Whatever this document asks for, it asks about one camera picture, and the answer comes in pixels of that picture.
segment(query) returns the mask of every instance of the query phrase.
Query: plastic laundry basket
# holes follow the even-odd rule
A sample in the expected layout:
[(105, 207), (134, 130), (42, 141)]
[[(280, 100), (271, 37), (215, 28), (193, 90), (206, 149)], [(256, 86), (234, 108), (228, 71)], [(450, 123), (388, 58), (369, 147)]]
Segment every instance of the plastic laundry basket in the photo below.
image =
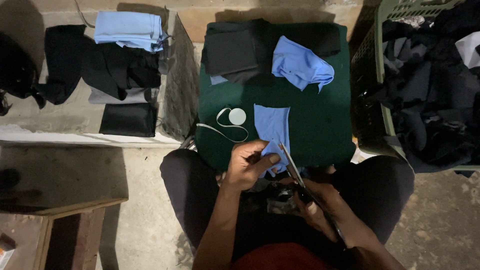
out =
[[(439, 3), (421, 0), (383, 0), (375, 12), (375, 22), (362, 41), (351, 63), (351, 89), (353, 95), (353, 119), (359, 148), (376, 155), (402, 156), (400, 146), (389, 144), (386, 136), (395, 136), (390, 110), (379, 102), (362, 98), (367, 91), (378, 89), (383, 83), (385, 70), (382, 53), (382, 23), (421, 15), (435, 17), (463, 0)], [(480, 170), (480, 165), (461, 165), (455, 170)]]

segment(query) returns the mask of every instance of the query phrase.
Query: hand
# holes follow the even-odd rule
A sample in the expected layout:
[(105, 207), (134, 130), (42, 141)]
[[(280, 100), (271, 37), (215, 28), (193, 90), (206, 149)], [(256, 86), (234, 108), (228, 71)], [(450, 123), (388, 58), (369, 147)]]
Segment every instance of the hand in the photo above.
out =
[[(303, 181), (310, 191), (323, 200), (328, 212), (340, 227), (347, 248), (368, 248), (379, 243), (373, 231), (353, 213), (352, 209), (350, 209), (331, 184), (318, 184), (309, 179), (303, 179)], [(338, 241), (336, 232), (325, 219), (320, 207), (313, 202), (305, 205), (300, 200), (297, 192), (295, 192), (293, 199), (310, 226), (323, 232), (331, 241)]]
[(250, 164), (246, 160), (246, 158), (256, 152), (261, 152), (267, 145), (267, 141), (260, 139), (236, 144), (232, 149), (227, 175), (222, 185), (226, 184), (235, 191), (251, 188), (260, 174), (280, 161), (278, 154), (264, 156), (255, 164)]

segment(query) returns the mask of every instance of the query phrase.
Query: concrete floor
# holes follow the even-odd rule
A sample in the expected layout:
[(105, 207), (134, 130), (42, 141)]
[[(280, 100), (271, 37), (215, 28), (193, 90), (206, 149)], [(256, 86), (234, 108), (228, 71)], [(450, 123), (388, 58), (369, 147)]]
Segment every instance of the concrete floor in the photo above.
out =
[[(32, 205), (128, 196), (107, 209), (97, 270), (190, 269), (192, 257), (158, 167), (171, 149), (2, 148), (0, 169), (17, 168)], [(418, 174), (415, 193), (387, 248), (408, 270), (480, 269), (480, 177)]]

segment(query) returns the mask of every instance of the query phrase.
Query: scissors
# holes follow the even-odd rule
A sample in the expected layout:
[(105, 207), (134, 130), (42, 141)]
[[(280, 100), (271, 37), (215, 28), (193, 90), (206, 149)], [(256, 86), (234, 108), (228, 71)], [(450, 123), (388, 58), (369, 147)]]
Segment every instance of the scissors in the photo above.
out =
[(303, 179), (301, 178), (300, 173), (297, 170), (297, 167), (295, 166), (295, 163), (293, 163), (292, 157), (287, 151), (287, 148), (282, 142), (280, 143), (282, 145), (283, 151), (285, 152), (285, 156), (287, 157), (287, 160), (288, 160), (287, 171), (297, 183), (296, 189), (299, 194), (300, 200), (302, 200), (304, 204), (308, 204), (313, 201), (316, 205), (318, 205), (318, 207), (320, 207), (320, 209), (324, 213), (325, 219), (327, 220), (328, 224), (330, 224), (332, 229), (334, 229), (334, 231), (336, 232), (336, 237), (338, 239), (338, 243), (340, 247), (343, 250), (346, 250), (347, 245), (345, 244), (345, 238), (337, 222), (332, 218), (332, 215), (328, 213), (328, 210), (325, 207), (325, 204), (322, 203), (322, 201), (305, 186), (305, 183), (303, 182)]

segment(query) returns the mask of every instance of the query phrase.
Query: pile of clothes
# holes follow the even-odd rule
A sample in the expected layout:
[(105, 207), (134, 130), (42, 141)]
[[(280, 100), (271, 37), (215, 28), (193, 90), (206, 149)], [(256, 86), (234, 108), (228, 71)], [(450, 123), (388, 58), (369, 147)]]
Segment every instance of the pile of clothes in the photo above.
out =
[(390, 108), (415, 172), (480, 164), (479, 11), (469, 0), (418, 29), (383, 23), (385, 79), (369, 98)]
[[(154, 137), (157, 121), (154, 103), (161, 74), (168, 72), (165, 41), (169, 36), (161, 29), (160, 16), (99, 12), (94, 40), (84, 35), (85, 28), (85, 25), (58, 25), (46, 29), (45, 84), (32, 81), (37, 72), (30, 72), (31, 68), (25, 71), (29, 62), (22, 60), (22, 65), (14, 70), (16, 80), (22, 81), (21, 87), (8, 87), (12, 83), (2, 83), (3, 79), (0, 87), (20, 98), (34, 96), (42, 108), (45, 100), (55, 105), (64, 103), (82, 77), (92, 89), (89, 103), (106, 104), (100, 133)], [(16, 49), (17, 56), (23, 52), (6, 37), (3, 40), (0, 46), (10, 51)]]
[(334, 25), (278, 31), (266, 20), (256, 19), (219, 22), (208, 28), (202, 63), (212, 85), (230, 81), (268, 86), (274, 77), (285, 77), (300, 90), (317, 83), (320, 91), (334, 78), (332, 66), (320, 57), (339, 52)]

